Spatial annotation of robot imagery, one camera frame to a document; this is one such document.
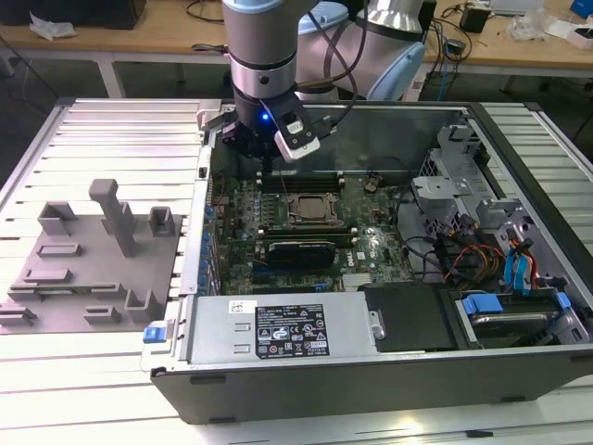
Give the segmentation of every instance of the blue tab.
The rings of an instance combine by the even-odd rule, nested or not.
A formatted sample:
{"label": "blue tab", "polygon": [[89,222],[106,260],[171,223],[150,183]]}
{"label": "blue tab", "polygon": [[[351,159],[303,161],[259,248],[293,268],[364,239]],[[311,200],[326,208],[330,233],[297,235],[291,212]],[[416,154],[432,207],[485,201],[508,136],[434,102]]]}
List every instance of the blue tab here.
{"label": "blue tab", "polygon": [[484,312],[503,312],[496,294],[471,294],[461,301],[468,315]]}
{"label": "blue tab", "polygon": [[504,264],[504,284],[510,286],[512,283],[512,265],[515,263],[515,258],[509,252],[507,262]]}
{"label": "blue tab", "polygon": [[571,309],[571,307],[572,307],[571,301],[568,299],[568,295],[566,295],[564,292],[557,293],[556,298],[558,299],[558,303],[560,304],[560,307],[562,308],[563,311],[566,311],[567,309]]}
{"label": "blue tab", "polygon": [[463,299],[461,301],[461,304],[463,304],[463,309],[465,309],[465,313],[467,313],[468,315],[474,315],[476,312],[478,312],[477,308],[475,307],[475,304],[473,303],[473,300],[469,297],[467,299]]}
{"label": "blue tab", "polygon": [[166,327],[148,326],[148,327],[145,327],[145,332],[144,332],[142,340],[146,344],[164,343],[166,333],[167,333]]}
{"label": "blue tab", "polygon": [[522,255],[521,258],[519,258],[519,264],[517,265],[517,272],[515,273],[513,287],[515,288],[515,290],[521,290],[523,292],[523,295],[529,295],[529,291],[525,289],[524,284],[525,271],[527,270],[528,265],[529,261],[527,261],[527,257],[525,257],[525,255]]}

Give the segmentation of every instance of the wooden table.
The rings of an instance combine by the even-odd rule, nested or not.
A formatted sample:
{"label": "wooden table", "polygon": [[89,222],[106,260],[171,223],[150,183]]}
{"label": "wooden table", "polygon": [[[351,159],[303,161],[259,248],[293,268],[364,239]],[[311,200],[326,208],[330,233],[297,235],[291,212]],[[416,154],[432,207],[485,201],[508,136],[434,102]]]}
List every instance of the wooden table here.
{"label": "wooden table", "polygon": [[[447,6],[460,0],[439,0],[436,16]],[[114,69],[116,61],[183,63],[228,63],[227,57],[216,54],[192,53],[193,44],[221,45],[226,43],[224,27],[189,17],[185,13],[188,1],[147,0],[146,10],[134,30],[114,31],[78,27],[76,37],[48,42],[28,27],[0,26],[0,33],[24,57],[92,60],[97,63],[110,97],[125,97],[120,77]],[[561,19],[570,16],[571,0],[548,0],[549,12]],[[221,17],[220,3],[207,3],[204,15]],[[460,13],[448,20],[459,24]],[[471,34],[473,51],[459,66],[459,72],[505,75],[535,75],[551,77],[593,76],[593,52],[580,50],[557,37],[547,41],[515,43],[507,34],[509,18],[495,17],[488,21],[481,34]],[[445,25],[449,38],[466,40],[462,34]],[[425,74],[432,68],[437,54],[436,38],[431,32],[425,63],[415,85],[422,85]],[[0,57],[12,57],[0,47]],[[408,100],[417,100],[420,89],[412,89]]]}
{"label": "wooden table", "polygon": [[[96,62],[109,97],[125,97],[116,61],[226,64],[217,54],[192,52],[193,44],[226,42],[224,26],[194,19],[185,13],[185,0],[147,0],[133,30],[76,27],[75,37],[47,41],[27,26],[0,26],[0,34],[26,58],[92,60]],[[220,3],[206,3],[204,16],[221,18]],[[1,47],[0,57],[13,57]]]}
{"label": "wooden table", "polygon": [[[435,16],[440,17],[447,6],[456,5],[459,2],[459,0],[438,0]],[[558,19],[571,19],[573,22],[578,22],[580,18],[570,12],[571,3],[572,0],[547,0],[546,7],[548,12]],[[447,18],[458,26],[460,19],[461,13],[454,13]],[[593,76],[593,51],[578,49],[554,36],[549,36],[545,41],[514,42],[507,33],[510,22],[511,18],[494,17],[486,23],[482,33],[470,33],[473,50],[470,57],[459,65],[458,71],[508,76],[581,78]],[[467,43],[467,38],[448,24],[444,24],[444,34],[447,38]],[[425,63],[415,79],[415,84],[423,84],[425,75],[434,66],[437,49],[435,33],[430,32],[426,44]],[[412,89],[406,99],[418,100],[419,94],[418,89]]]}

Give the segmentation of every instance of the aluminum extrusion table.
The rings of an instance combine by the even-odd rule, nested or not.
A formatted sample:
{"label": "aluminum extrusion table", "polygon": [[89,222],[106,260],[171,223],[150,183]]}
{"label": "aluminum extrusion table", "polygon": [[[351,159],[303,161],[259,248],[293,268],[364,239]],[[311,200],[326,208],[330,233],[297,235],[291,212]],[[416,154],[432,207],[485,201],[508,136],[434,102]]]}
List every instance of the aluminum extrusion table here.
{"label": "aluminum extrusion table", "polygon": [[[128,200],[133,211],[167,205],[187,222],[201,147],[197,104],[197,100],[78,100],[56,107],[0,192],[0,284],[4,285],[0,300],[41,230],[35,218],[43,203],[67,199],[76,212],[99,212],[86,194],[95,177],[117,179],[121,199]],[[529,142],[515,146],[542,171],[535,173],[542,184],[557,187],[556,192],[550,189],[552,197],[564,196],[562,188],[570,188],[573,180],[590,186],[588,173],[585,179],[561,176],[563,170],[584,171],[570,164],[580,162],[578,152],[561,133],[552,132],[555,127],[545,115],[521,105],[486,104],[486,109],[515,142]],[[515,116],[513,124],[507,125],[505,116]],[[535,146],[546,148],[528,148]],[[542,166],[547,156],[555,158]],[[559,161],[566,165],[556,170]],[[494,169],[496,175],[504,175]],[[565,193],[573,191],[566,188]],[[580,210],[563,207],[560,201],[558,205],[569,212],[575,227],[591,221],[593,205],[583,208],[579,201]],[[176,309],[184,242],[182,236],[168,311]],[[472,439],[472,444],[590,443],[593,438],[593,377],[533,402],[189,426],[141,369],[142,347],[142,333],[134,332],[1,336],[0,443],[37,443],[51,435],[61,444],[164,443],[172,438],[200,445],[407,440],[452,444],[468,443],[467,432],[475,430],[494,437]]]}

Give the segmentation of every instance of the power supply label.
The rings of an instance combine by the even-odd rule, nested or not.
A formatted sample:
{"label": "power supply label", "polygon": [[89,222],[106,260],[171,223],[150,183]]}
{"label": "power supply label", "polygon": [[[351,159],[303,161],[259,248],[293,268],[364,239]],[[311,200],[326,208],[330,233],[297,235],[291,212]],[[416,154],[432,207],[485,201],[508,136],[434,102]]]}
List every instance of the power supply label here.
{"label": "power supply label", "polygon": [[261,359],[330,355],[323,305],[257,307],[256,354]]}

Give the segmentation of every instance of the black cable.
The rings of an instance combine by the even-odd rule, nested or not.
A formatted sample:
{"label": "black cable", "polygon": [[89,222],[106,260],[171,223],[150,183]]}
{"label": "black cable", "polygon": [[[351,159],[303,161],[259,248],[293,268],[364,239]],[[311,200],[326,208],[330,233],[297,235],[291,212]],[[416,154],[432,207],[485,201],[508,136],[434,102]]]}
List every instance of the black cable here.
{"label": "black cable", "polygon": [[58,98],[59,95],[56,93],[56,90],[54,90],[54,88],[51,87],[51,85],[49,83],[47,83],[45,81],[45,79],[36,71],[33,69],[33,67],[31,66],[31,64],[25,60],[18,52],[15,48],[13,48],[9,42],[6,41],[6,39],[2,36],[2,34],[0,34],[0,41],[2,41],[2,43],[4,44],[4,46],[6,48],[8,48],[16,57],[19,58],[19,60],[24,63],[27,68],[29,68],[29,70],[31,70],[31,72],[35,75],[35,77],[37,77],[37,79],[39,79],[41,81],[41,83],[43,85],[45,85],[45,87],[52,93],[52,95],[54,95],[55,98]]}
{"label": "black cable", "polygon": [[[191,11],[192,6],[195,6],[199,4],[200,7],[200,12],[199,14],[195,14]],[[204,13],[204,0],[196,0],[192,3],[190,3],[188,6],[185,7],[185,13],[190,16],[193,17],[194,19],[198,19],[198,20],[202,20],[205,21],[207,23],[214,23],[216,25],[223,25],[224,24],[224,19],[210,19],[208,17],[204,17],[202,14]]]}
{"label": "black cable", "polygon": [[418,207],[418,210],[420,211],[420,213],[424,213],[424,210],[422,207],[420,207],[420,203],[418,202],[418,199],[416,199],[416,195],[414,195],[414,191],[413,191],[413,185],[412,182],[410,181],[410,183],[408,184],[408,186],[406,187],[405,190],[402,190],[402,192],[399,194],[399,197],[397,197],[397,205],[396,205],[396,209],[393,213],[393,221],[394,221],[394,225],[397,227],[397,223],[398,223],[398,215],[399,215],[399,208],[401,208],[401,205],[404,202],[404,196],[406,196],[406,194],[408,192],[412,192],[412,196],[413,196],[413,200],[416,203],[416,207]]}
{"label": "black cable", "polygon": [[453,83],[455,83],[455,81],[457,80],[457,76],[459,75],[459,68],[460,64],[455,64],[455,68],[453,69],[453,79],[451,79],[451,82],[448,83],[447,91],[443,94],[443,100],[447,100],[447,96],[451,92]]}
{"label": "black cable", "polygon": [[39,111],[41,111],[45,115],[48,115],[49,114],[49,111],[48,110],[46,110],[43,107],[41,107],[41,106],[39,106],[39,105],[31,102],[30,100],[21,99],[19,97],[14,97],[12,95],[12,91],[10,90],[10,87],[6,84],[6,81],[4,79],[0,79],[0,80],[2,81],[1,84],[4,85],[4,87],[6,88],[6,92],[8,93],[8,97],[10,98],[10,100],[12,100],[14,102],[20,102],[20,103],[23,103],[23,104],[27,104],[27,105],[29,105],[30,107],[33,107],[33,108],[37,108]]}
{"label": "black cable", "polygon": [[429,31],[432,31],[436,34],[436,45],[437,45],[437,54],[436,54],[436,60],[435,63],[433,64],[433,67],[431,68],[431,70],[428,72],[428,74],[426,75],[426,81],[424,82],[424,86],[426,86],[430,80],[433,78],[433,75],[435,74],[435,70],[436,67],[438,66],[438,63],[440,61],[441,63],[441,69],[439,69],[439,72],[442,70],[442,66],[443,66],[443,24],[439,23],[437,21],[435,21],[434,19],[432,20],[432,26],[429,28]]}
{"label": "black cable", "polygon": [[470,56],[470,54],[473,51],[473,41],[472,41],[472,37],[470,36],[470,34],[468,34],[466,31],[464,31],[462,28],[459,27],[459,25],[456,25],[455,23],[453,23],[452,21],[448,21],[445,19],[434,19],[440,23],[446,23],[448,25],[451,25],[453,28],[455,28],[457,31],[461,32],[463,35],[465,35],[465,37],[467,38],[468,43],[470,44],[470,47],[467,51],[467,53],[464,56],[460,56],[459,58],[451,58],[448,57],[450,60],[454,61],[454,62],[462,62],[463,60],[467,59],[467,57]]}
{"label": "black cable", "polygon": [[[323,39],[325,39],[325,42],[327,42],[327,44],[330,46],[330,48],[332,48],[332,51],[334,51],[335,56],[340,61],[340,64],[342,65],[344,70],[348,71],[348,64],[346,63],[346,61],[344,60],[344,58],[338,51],[337,46],[335,46],[335,43],[332,41],[332,39],[329,37],[329,35],[327,35],[327,32],[325,32],[325,30],[322,28],[322,25],[320,25],[320,23],[317,21],[317,19],[315,19],[315,16],[313,16],[313,14],[311,12],[309,12],[309,18],[310,18],[311,22],[313,23],[313,25],[315,25],[315,28],[317,28],[317,30],[322,34]],[[352,100],[347,105],[347,107],[344,108],[342,113],[340,113],[340,115],[337,117],[337,119],[335,119],[332,122],[332,128],[337,126],[337,124],[340,123],[342,121],[342,119],[344,119],[346,117],[348,112],[354,107],[354,104],[356,103],[356,101],[359,97],[359,86],[356,84],[356,80],[354,79],[354,76],[352,75],[351,72],[349,72],[347,77],[349,78],[350,83],[352,84]]]}
{"label": "black cable", "polygon": [[576,133],[573,136],[573,139],[572,139],[573,142],[576,142],[576,139],[583,132],[583,130],[585,130],[585,127],[587,127],[587,124],[589,123],[589,121],[591,121],[591,119],[593,119],[593,112],[591,114],[589,114],[587,116],[587,118],[583,121],[581,126],[578,127],[578,130],[576,131]]}
{"label": "black cable", "polygon": [[410,246],[406,246],[405,249],[409,252],[409,253],[413,253],[414,255],[416,255],[419,258],[422,258],[423,261],[426,260],[426,262],[430,262],[433,266],[436,267],[436,269],[438,271],[440,271],[441,273],[445,273],[445,271],[443,271],[443,268],[441,267],[440,263],[438,261],[435,260],[431,260],[430,258],[428,258],[426,255],[428,255],[428,253],[421,253],[418,250],[416,250],[415,248],[411,248]]}
{"label": "black cable", "polygon": [[229,54],[229,47],[226,44],[193,44],[192,51],[197,53],[220,53],[224,56]]}
{"label": "black cable", "polygon": [[[362,18],[362,36],[360,37],[360,45],[359,45],[359,52],[357,53],[356,57],[354,58],[354,61],[352,62],[352,65],[350,65],[349,68],[347,68],[342,74],[338,74],[337,76],[333,76],[333,77],[328,77],[325,79],[320,79],[318,81],[311,81],[311,82],[304,82],[304,83],[299,83],[296,86],[296,89],[298,91],[303,91],[303,90],[308,90],[308,89],[314,89],[314,88],[321,88],[327,85],[331,85],[332,83],[336,83],[337,81],[341,81],[342,79],[344,79],[345,77],[349,76],[350,73],[359,65],[360,59],[362,58],[362,53],[364,52],[364,46],[366,44],[367,41],[367,33],[368,33],[368,18],[369,18],[369,0],[362,0],[362,14],[363,14],[363,18]],[[333,44],[332,46],[330,46],[332,48],[332,50],[334,51],[336,57],[337,57],[337,50],[335,50],[335,45]]]}
{"label": "black cable", "polygon": [[463,12],[465,10],[466,6],[467,6],[467,2],[458,3],[457,5],[448,6],[441,13],[441,18],[448,19],[451,15],[453,15],[456,12]]}

